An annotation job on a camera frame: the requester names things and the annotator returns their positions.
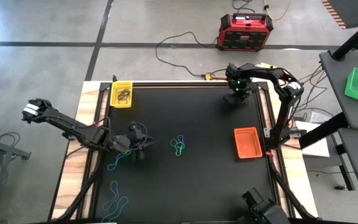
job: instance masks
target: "red portable generator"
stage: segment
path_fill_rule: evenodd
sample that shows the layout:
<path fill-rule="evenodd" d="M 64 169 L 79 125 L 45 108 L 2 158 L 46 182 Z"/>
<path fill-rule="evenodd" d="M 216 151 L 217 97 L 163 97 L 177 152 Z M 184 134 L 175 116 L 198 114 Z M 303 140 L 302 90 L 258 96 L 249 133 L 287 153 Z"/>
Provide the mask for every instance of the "red portable generator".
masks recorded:
<path fill-rule="evenodd" d="M 266 14 L 234 13 L 221 18 L 218 48 L 220 50 L 261 50 L 273 30 Z"/>

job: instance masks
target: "orange bin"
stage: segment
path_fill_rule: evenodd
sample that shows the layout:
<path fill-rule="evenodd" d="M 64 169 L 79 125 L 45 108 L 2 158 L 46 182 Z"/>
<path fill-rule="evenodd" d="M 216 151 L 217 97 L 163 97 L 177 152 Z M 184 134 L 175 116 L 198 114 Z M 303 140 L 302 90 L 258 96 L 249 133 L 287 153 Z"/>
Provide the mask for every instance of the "orange bin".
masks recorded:
<path fill-rule="evenodd" d="M 256 128 L 236 128 L 234 130 L 237 153 L 240 159 L 262 157 Z"/>

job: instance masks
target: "gray floor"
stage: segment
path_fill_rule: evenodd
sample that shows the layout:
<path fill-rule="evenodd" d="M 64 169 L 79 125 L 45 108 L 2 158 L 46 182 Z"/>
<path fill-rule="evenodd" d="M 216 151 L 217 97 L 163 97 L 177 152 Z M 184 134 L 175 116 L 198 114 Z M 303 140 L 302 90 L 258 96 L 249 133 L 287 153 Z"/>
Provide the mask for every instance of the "gray floor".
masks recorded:
<path fill-rule="evenodd" d="M 254 0 L 248 6 L 262 12 L 262 2 Z M 283 12 L 287 3 L 268 2 L 275 16 Z M 106 3 L 107 0 L 0 0 L 0 41 L 94 42 Z M 230 0 L 115 0 L 103 41 L 156 43 L 192 30 L 201 42 L 208 43 L 218 34 L 220 17 L 233 11 Z M 357 30 L 340 29 L 320 0 L 292 1 L 288 14 L 274 26 L 268 44 L 341 45 Z M 194 43 L 190 36 L 171 41 Z M 50 125 L 21 121 L 21 110 L 27 100 L 39 97 L 74 116 L 92 51 L 91 47 L 0 47 L 0 134 L 17 131 L 22 135 L 17 147 L 32 151 L 30 160 L 16 160 L 9 167 L 9 179 L 0 189 L 0 223 L 46 220 L 67 141 Z M 298 78 L 318 67 L 320 52 L 158 50 L 161 58 L 187 65 L 195 73 L 224 68 L 229 62 L 265 62 L 285 67 Z M 154 49 L 102 48 L 92 80 L 111 80 L 113 75 L 120 80 L 197 79 L 182 68 L 160 63 Z M 329 90 L 309 106 L 333 114 L 340 112 L 327 79 L 321 85 Z M 310 181 L 322 218 L 358 222 L 358 188 L 355 192 L 333 190 L 333 185 L 343 184 L 337 175 L 311 174 Z"/>

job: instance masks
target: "yellow container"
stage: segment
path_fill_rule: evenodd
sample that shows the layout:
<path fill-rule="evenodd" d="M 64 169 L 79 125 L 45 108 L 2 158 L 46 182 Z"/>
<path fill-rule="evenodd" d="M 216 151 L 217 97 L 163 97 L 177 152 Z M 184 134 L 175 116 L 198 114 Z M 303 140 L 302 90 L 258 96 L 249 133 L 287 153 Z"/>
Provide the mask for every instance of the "yellow container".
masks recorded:
<path fill-rule="evenodd" d="M 110 106 L 130 108 L 132 106 L 132 82 L 113 82 Z"/>

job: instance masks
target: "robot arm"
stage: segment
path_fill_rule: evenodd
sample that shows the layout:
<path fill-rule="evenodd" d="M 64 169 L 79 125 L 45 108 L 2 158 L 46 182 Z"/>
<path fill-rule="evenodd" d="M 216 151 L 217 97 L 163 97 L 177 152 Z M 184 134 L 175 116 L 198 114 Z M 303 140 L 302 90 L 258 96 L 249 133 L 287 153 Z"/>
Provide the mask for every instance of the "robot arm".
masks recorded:
<path fill-rule="evenodd" d="M 96 124 L 85 125 L 75 119 L 60 113 L 52 107 L 48 100 L 35 99 L 29 100 L 29 103 L 23 109 L 23 121 L 28 123 L 49 123 L 61 130 L 63 136 L 77 138 L 81 145 L 91 150 L 117 150 L 121 153 L 127 150 L 136 152 L 136 156 L 144 159 L 144 148 L 153 144 L 152 137 L 144 134 L 138 126 L 142 126 L 147 132 L 145 126 L 138 122 L 132 122 L 128 126 L 128 132 L 123 135 L 113 135 L 109 118 L 108 124 L 97 126 Z"/>
<path fill-rule="evenodd" d="M 237 68 L 230 63 L 226 69 L 226 80 L 234 93 L 226 95 L 224 99 L 230 104 L 246 102 L 246 98 L 258 90 L 257 84 L 252 82 L 251 78 L 270 80 L 281 101 L 277 123 L 265 133 L 268 137 L 267 147 L 269 149 L 277 148 L 290 138 L 288 124 L 296 109 L 294 105 L 300 100 L 303 93 L 303 85 L 283 68 L 259 68 L 251 63 Z M 288 84 L 282 87 L 279 80 Z"/>

